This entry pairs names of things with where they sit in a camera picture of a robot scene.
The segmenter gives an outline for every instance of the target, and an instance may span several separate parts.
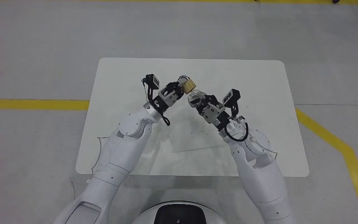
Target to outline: yellow tape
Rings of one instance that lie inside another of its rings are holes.
[[[0,99],[0,109],[8,110],[87,110],[88,100]]]
[[[309,116],[305,115],[302,111],[296,108],[297,119],[308,129],[320,136],[328,144],[333,146],[336,150],[340,151],[346,162],[356,195],[358,196],[358,160],[352,147],[347,145],[344,141],[340,140],[334,134],[323,128],[320,124],[312,120]]]
[[[333,4],[332,0],[81,0],[97,2],[233,2],[233,3],[282,3],[282,4]],[[341,0],[339,4],[358,4],[358,0]]]
[[[9,110],[87,110],[89,104],[88,100],[0,99],[0,109]],[[353,148],[297,108],[296,114],[299,122],[342,153],[358,196],[358,160]]]

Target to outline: black cable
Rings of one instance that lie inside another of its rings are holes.
[[[232,137],[232,136],[229,134],[227,126],[224,127],[224,131],[225,131],[226,135],[227,135],[231,140],[234,140],[235,142],[243,142],[243,141],[245,141],[245,140],[247,139],[247,137],[248,137],[248,124],[247,124],[247,122],[245,122],[245,129],[246,129],[245,136],[244,136],[243,138],[241,138],[241,139],[236,139],[236,138]]]
[[[162,116],[162,118],[163,118],[165,124],[166,124],[167,126],[169,126],[169,125],[170,125],[169,119],[168,119],[167,117],[165,117],[163,114],[161,114],[161,116]]]

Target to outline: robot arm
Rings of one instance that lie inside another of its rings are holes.
[[[221,104],[214,95],[194,90],[188,101],[208,123],[217,127],[229,145],[245,191],[265,224],[295,224],[284,178],[269,153],[270,142],[260,131],[250,129],[244,117],[236,117],[240,97],[239,91],[232,89]],[[231,116],[225,107],[231,109]]]
[[[159,89],[159,81],[153,74],[142,80],[148,85],[148,102],[134,114],[128,114],[110,135],[102,149],[97,170],[84,192],[65,207],[54,224],[105,224],[109,209],[123,180],[139,161],[152,133],[152,124],[163,118],[163,113],[188,94],[195,84],[186,76],[169,83],[153,99],[153,90]]]

